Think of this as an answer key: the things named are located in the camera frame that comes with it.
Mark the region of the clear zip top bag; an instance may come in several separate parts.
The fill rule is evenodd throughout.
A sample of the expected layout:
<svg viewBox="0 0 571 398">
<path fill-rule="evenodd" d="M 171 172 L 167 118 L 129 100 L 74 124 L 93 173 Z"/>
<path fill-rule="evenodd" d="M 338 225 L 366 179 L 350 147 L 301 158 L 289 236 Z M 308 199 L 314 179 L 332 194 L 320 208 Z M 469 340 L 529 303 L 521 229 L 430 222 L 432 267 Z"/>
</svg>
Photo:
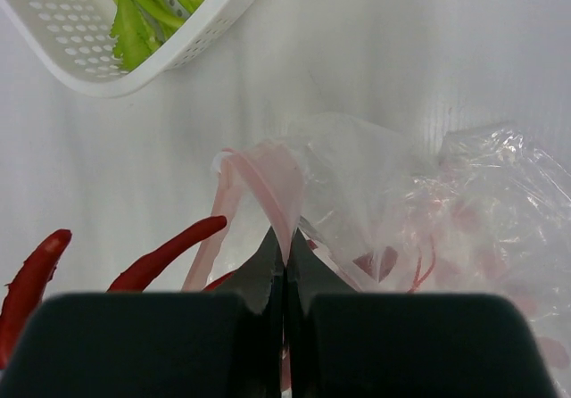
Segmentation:
<svg viewBox="0 0 571 398">
<path fill-rule="evenodd" d="M 447 134 L 436 155 L 404 136 L 324 113 L 214 159 L 211 211 L 184 281 L 197 291 L 241 266 L 272 227 L 301 231 L 365 292 L 486 292 L 531 322 L 547 364 L 570 373 L 570 171 L 509 124 Z"/>
</svg>

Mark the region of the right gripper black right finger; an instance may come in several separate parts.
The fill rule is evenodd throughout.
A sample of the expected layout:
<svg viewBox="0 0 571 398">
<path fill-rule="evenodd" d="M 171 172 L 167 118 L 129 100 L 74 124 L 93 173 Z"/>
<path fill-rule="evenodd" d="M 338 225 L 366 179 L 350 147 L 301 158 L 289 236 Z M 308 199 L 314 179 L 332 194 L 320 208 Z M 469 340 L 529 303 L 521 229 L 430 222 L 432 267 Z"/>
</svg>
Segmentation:
<svg viewBox="0 0 571 398">
<path fill-rule="evenodd" d="M 553 397 L 523 316 L 489 294 L 366 294 L 296 234 L 286 268 L 295 397 Z"/>
</svg>

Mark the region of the red toy lobster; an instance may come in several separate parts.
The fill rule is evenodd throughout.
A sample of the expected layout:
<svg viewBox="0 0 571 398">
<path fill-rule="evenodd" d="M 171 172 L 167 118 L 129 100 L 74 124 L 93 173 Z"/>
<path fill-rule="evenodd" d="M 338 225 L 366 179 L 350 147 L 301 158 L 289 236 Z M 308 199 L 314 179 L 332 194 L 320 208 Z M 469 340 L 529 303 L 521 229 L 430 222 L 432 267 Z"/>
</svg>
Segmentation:
<svg viewBox="0 0 571 398">
<path fill-rule="evenodd" d="M 181 254 L 220 232 L 226 217 L 210 216 L 197 221 L 152 252 L 141 256 L 110 284 L 110 292 L 142 292 Z M 58 229 L 46 237 L 22 263 L 6 285 L 1 306 L 1 368 L 6 369 L 29 317 L 42 303 L 46 286 L 70 244 L 72 233 Z"/>
</svg>

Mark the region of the white plastic basket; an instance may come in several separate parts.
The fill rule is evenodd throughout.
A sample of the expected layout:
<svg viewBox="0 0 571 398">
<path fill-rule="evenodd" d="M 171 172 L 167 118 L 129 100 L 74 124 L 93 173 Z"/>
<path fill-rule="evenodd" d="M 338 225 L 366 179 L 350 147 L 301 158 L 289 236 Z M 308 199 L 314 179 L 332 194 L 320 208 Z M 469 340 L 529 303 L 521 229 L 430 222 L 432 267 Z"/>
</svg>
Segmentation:
<svg viewBox="0 0 571 398">
<path fill-rule="evenodd" d="M 255 0 L 1 0 L 65 86 L 118 97 L 191 62 Z"/>
</svg>

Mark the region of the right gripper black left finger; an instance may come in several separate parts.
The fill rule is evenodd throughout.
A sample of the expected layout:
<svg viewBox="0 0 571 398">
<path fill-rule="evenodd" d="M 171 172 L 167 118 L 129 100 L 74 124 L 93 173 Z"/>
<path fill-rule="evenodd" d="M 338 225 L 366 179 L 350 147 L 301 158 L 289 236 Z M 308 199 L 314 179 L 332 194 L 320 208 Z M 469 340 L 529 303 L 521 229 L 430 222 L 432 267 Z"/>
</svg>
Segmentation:
<svg viewBox="0 0 571 398">
<path fill-rule="evenodd" d="M 284 267 L 268 231 L 201 293 L 67 294 L 43 303 L 4 397 L 278 397 Z"/>
</svg>

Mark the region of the green toy leek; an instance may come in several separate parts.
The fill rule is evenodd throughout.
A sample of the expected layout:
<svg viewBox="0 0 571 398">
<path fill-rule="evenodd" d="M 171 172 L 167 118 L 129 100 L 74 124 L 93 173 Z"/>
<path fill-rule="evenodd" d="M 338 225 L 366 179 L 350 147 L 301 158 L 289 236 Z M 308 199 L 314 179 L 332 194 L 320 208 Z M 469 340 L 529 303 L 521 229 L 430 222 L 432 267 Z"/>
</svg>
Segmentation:
<svg viewBox="0 0 571 398">
<path fill-rule="evenodd" d="M 204 0 L 112 0 L 110 37 L 120 68 L 133 71 L 182 27 Z"/>
</svg>

